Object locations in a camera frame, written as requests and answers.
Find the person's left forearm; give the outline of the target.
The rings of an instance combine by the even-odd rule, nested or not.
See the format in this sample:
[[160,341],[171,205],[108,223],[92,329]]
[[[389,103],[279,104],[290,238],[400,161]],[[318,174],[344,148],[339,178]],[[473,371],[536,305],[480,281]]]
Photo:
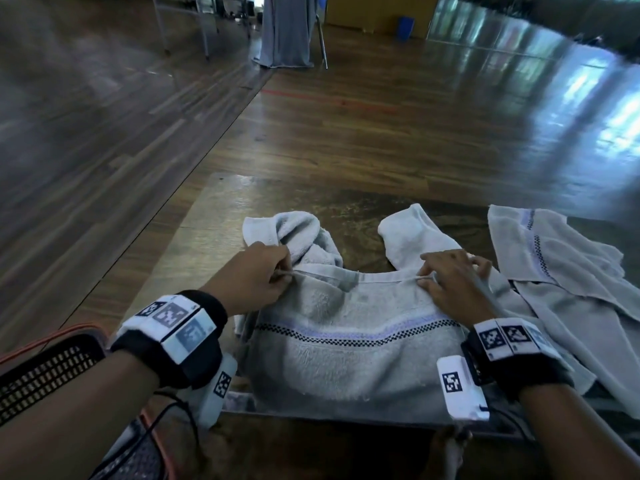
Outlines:
[[137,357],[108,355],[0,427],[0,480],[88,480],[158,387]]

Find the yellow wooden cabinet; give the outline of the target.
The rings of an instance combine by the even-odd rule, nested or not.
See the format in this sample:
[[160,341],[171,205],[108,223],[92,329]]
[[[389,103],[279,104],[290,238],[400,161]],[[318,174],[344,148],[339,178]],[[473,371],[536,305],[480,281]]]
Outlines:
[[439,0],[327,0],[324,21],[365,33],[396,35],[402,17],[411,18],[411,38],[425,39]]

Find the metal frame table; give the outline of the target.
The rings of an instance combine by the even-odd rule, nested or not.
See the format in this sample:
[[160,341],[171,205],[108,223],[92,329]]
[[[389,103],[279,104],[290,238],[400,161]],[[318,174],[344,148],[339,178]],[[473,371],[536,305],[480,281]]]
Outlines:
[[220,33],[218,20],[233,20],[244,28],[246,37],[252,40],[253,24],[252,18],[255,12],[252,0],[151,0],[159,29],[159,36],[165,55],[170,55],[167,31],[163,19],[164,13],[174,15],[186,15],[192,17],[202,35],[202,44],[205,60],[210,60],[208,35],[210,31]]

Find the grey cloth cover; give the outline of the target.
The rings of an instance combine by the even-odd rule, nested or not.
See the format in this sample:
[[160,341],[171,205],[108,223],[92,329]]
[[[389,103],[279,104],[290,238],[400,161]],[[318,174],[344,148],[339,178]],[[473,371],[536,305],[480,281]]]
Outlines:
[[263,0],[261,48],[253,61],[265,68],[312,68],[310,45],[317,26],[322,63],[328,67],[322,17],[327,0]]

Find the person's right hand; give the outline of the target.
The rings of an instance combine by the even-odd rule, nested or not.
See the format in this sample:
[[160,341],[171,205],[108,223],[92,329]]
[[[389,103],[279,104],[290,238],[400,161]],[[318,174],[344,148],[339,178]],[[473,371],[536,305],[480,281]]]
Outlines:
[[463,249],[422,253],[420,258],[422,267],[435,271],[442,294],[431,298],[445,315],[466,328],[498,317],[498,308],[481,290],[492,272],[491,261]]

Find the person's left hand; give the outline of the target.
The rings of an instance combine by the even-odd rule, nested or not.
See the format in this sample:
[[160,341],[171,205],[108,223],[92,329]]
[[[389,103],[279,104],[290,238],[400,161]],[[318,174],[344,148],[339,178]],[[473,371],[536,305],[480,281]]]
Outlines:
[[233,256],[199,290],[216,298],[228,316],[244,315],[275,303],[280,296],[270,296],[269,279],[274,273],[291,270],[288,247],[255,242]]

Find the black and orange mesh basket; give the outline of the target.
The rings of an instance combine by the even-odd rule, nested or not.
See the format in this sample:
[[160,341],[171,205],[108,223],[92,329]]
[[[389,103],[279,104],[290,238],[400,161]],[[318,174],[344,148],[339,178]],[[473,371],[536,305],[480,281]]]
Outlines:
[[[0,428],[100,362],[108,334],[78,324],[0,357]],[[90,480],[177,480],[146,411],[128,425]]]

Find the grey towel with checkered stripe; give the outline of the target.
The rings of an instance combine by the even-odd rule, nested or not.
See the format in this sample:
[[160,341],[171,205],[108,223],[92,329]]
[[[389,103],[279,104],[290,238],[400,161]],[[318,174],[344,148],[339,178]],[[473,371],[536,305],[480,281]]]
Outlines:
[[622,252],[551,210],[491,205],[488,224],[500,274],[573,369],[576,389],[598,382],[640,419],[640,289],[625,278]]
[[412,425],[452,423],[436,362],[465,333],[415,282],[422,253],[460,249],[420,204],[378,227],[394,270],[345,268],[304,211],[246,217],[245,244],[288,247],[295,275],[275,304],[234,318],[238,362],[257,408],[288,417]]

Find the black wristband with marker tags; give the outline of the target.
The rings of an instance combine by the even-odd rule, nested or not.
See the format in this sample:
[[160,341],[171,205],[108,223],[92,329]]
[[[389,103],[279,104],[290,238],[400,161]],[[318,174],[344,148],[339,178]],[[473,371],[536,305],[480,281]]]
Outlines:
[[159,377],[161,387],[200,389],[220,375],[219,343],[228,314],[201,290],[166,295],[123,322],[109,350],[125,351]]
[[528,387],[574,387],[572,368],[537,326],[519,317],[473,325],[461,350],[474,383],[496,384],[509,401],[517,401]]

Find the person's right forearm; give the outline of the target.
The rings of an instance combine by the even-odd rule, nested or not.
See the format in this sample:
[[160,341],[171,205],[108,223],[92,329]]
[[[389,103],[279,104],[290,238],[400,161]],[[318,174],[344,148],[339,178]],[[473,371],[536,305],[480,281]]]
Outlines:
[[518,400],[554,480],[640,480],[640,456],[572,387],[527,387]]

